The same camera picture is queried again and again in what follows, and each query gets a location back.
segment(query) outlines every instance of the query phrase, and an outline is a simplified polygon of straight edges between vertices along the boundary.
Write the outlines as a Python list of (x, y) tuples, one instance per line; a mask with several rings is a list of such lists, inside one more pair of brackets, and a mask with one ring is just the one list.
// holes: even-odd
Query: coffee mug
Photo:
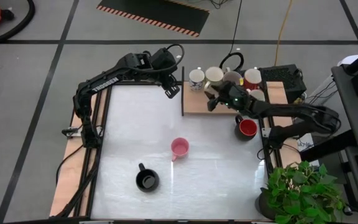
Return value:
[(258, 89), (259, 83), (262, 81), (262, 76), (258, 69), (248, 69), (244, 74), (244, 88), (249, 90)]
[(255, 137), (258, 126), (251, 119), (243, 119), (242, 116), (236, 116), (236, 128), (234, 134), (241, 141), (249, 141)]
[(190, 89), (197, 91), (203, 88), (205, 74), (201, 69), (194, 69), (189, 74)]
[(262, 90), (251, 90), (249, 95), (255, 97), (257, 100), (265, 101), (265, 93)]
[(241, 75), (235, 71), (228, 71), (223, 76), (223, 81), (234, 82), (236, 85), (240, 85)]
[(211, 90), (211, 85), (220, 85), (223, 79), (223, 71), (219, 67), (210, 67), (205, 71), (205, 91)]
[(184, 138), (176, 138), (171, 143), (172, 162), (178, 157), (183, 157), (189, 152), (189, 142)]
[(136, 186), (143, 192), (152, 192), (158, 187), (160, 178), (151, 169), (146, 169), (142, 163), (139, 164), (140, 172), (136, 175)]

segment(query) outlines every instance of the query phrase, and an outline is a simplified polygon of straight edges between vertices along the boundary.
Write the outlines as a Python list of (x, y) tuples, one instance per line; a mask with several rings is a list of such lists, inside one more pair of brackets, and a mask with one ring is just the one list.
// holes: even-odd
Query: vacuum hose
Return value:
[(29, 3), (29, 12), (27, 13), (25, 18), (17, 26), (15, 26), (13, 29), (11, 29), (10, 31), (6, 32), (5, 34), (0, 35), (0, 43), (4, 42), (5, 40), (7, 40), (7, 39), (9, 39), (11, 37), (13, 37), (18, 32), (20, 32), (22, 29), (24, 29), (30, 23), (32, 18), (34, 17), (34, 14), (35, 14), (34, 2), (32, 0), (27, 0), (27, 2)]

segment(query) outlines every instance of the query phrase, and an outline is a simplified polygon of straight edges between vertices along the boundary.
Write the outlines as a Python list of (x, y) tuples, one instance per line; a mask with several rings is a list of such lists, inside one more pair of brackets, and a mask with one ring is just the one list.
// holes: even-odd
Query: black and orange striped mat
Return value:
[(198, 37), (209, 11), (168, 0), (102, 0), (98, 9)]

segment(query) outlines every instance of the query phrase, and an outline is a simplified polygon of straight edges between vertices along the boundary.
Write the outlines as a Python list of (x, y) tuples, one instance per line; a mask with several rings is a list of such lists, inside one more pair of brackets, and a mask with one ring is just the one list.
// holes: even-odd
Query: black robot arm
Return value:
[(280, 148), (287, 138), (302, 137), (310, 132), (333, 134), (341, 125), (338, 113), (325, 106), (270, 104), (257, 100), (250, 96), (243, 87), (229, 81), (223, 82), (219, 86), (212, 86), (212, 88), (216, 90), (218, 96), (215, 97), (214, 94), (205, 92), (209, 98), (207, 104), (209, 111), (214, 110), (220, 103), (252, 119), (283, 116), (303, 120), (287, 127), (271, 127), (266, 135), (268, 144), (273, 148)]
[(177, 81), (172, 73), (182, 60), (184, 50), (181, 45), (177, 45), (182, 49), (182, 57), (176, 62), (173, 55), (168, 51), (170, 47), (175, 45), (162, 48), (154, 55), (150, 55), (148, 52), (127, 54), (113, 68), (78, 85), (73, 102), (75, 114), (81, 119), (83, 125), (81, 137), (84, 147), (94, 148), (101, 144), (101, 138), (91, 122), (91, 98), (97, 92), (124, 80), (154, 83), (161, 86), (169, 98), (173, 98), (179, 92)]

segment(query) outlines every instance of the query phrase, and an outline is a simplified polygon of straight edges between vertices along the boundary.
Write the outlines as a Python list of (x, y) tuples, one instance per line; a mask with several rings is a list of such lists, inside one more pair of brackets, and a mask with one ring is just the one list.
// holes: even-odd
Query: green plant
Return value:
[(303, 161), (298, 167), (275, 168), (262, 193), (275, 210), (278, 224), (335, 222), (335, 210), (341, 211), (344, 206), (335, 179), (327, 175), (324, 165), (314, 171)]

